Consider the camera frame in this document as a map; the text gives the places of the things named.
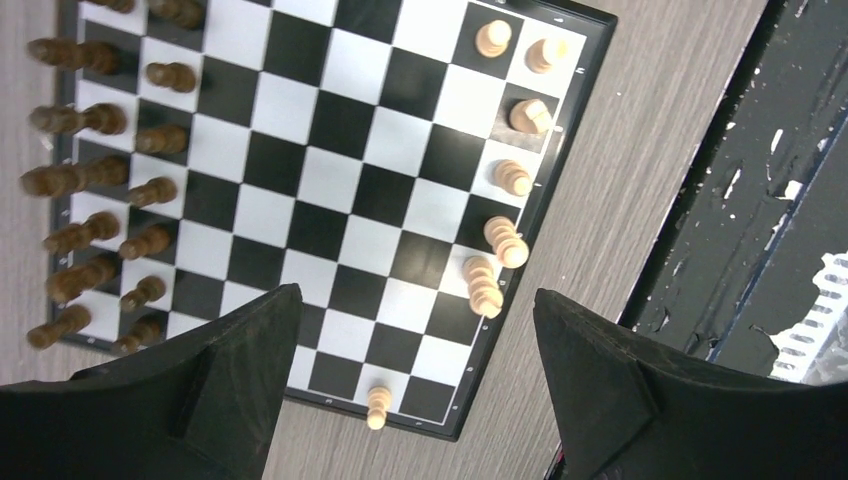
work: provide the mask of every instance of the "black plastic object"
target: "black plastic object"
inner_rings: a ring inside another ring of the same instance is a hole
[[[569,479],[848,475],[848,384],[710,364],[556,292],[537,292],[533,316]]]
[[[0,387],[0,477],[261,478],[302,306],[282,286],[68,381]]]

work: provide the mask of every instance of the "table surface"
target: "table surface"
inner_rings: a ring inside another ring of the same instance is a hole
[[[0,382],[64,380],[105,355],[24,334],[45,319],[48,204],[18,177],[50,152],[27,125],[52,101],[49,69],[24,45],[55,34],[55,0],[0,2]],[[283,404],[265,478],[538,479],[557,444],[531,310],[557,290],[610,319],[630,294],[765,0],[584,0],[619,24],[570,158],[457,443],[369,431],[361,420]]]

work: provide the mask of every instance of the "chessboard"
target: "chessboard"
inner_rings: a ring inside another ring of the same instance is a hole
[[[131,354],[296,283],[287,398],[456,440],[615,25],[562,5],[62,2],[30,343]]]

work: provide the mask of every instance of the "dark pawn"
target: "dark pawn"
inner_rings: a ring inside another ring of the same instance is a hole
[[[65,255],[74,250],[88,248],[94,240],[115,238],[121,224],[109,212],[99,212],[88,217],[85,223],[72,223],[51,234],[42,242],[44,249],[54,255]]]
[[[194,0],[147,0],[150,12],[187,30],[203,22],[203,7]]]
[[[76,43],[69,38],[40,38],[27,44],[32,58],[62,70],[87,68],[102,75],[118,71],[118,50],[104,42]]]
[[[59,314],[55,322],[33,328],[27,333],[32,348],[44,350],[63,335],[77,333],[91,323],[91,312],[82,305],[71,305]]]

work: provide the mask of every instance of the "dark wooden chess piece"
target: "dark wooden chess piece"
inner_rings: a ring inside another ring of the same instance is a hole
[[[109,212],[98,212],[85,223],[70,225],[52,233],[42,242],[44,249],[54,255],[65,255],[74,250],[88,248],[94,240],[109,240],[118,235],[121,224]]]

